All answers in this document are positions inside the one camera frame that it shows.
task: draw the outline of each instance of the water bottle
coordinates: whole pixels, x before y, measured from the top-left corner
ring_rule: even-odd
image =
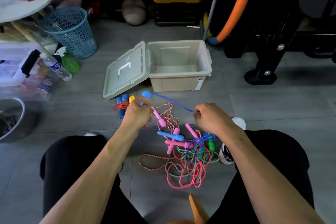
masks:
[[[69,73],[69,71],[66,70],[53,56],[41,53],[40,57],[43,59],[44,64],[54,71],[63,81],[71,80],[72,74]]]

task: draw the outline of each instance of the blue plastic basket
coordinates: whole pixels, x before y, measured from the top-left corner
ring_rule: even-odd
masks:
[[[90,57],[97,51],[87,13],[80,7],[53,11],[43,19],[42,28],[78,58]]]

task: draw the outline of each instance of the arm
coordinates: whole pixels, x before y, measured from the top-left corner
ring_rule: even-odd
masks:
[[[138,136],[139,128],[147,125],[152,112],[151,104],[149,99],[142,96],[132,101],[120,128],[40,224],[101,222],[119,167]]]
[[[197,105],[194,117],[198,126],[217,135],[229,148],[261,224],[323,223],[293,185],[215,103]]]

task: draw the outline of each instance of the blue bottle label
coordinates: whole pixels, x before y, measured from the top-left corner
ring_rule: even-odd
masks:
[[[62,64],[60,62],[56,61],[56,63],[54,65],[50,66],[49,68],[51,70],[53,70],[54,72],[56,72],[56,71],[60,70],[61,67],[62,67]]]

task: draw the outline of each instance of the person's left hand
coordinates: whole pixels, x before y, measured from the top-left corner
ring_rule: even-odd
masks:
[[[143,96],[136,97],[126,109],[120,127],[136,130],[139,130],[142,127],[147,127],[147,123],[151,120],[151,113],[153,113],[153,109],[151,108],[152,105],[150,99]]]

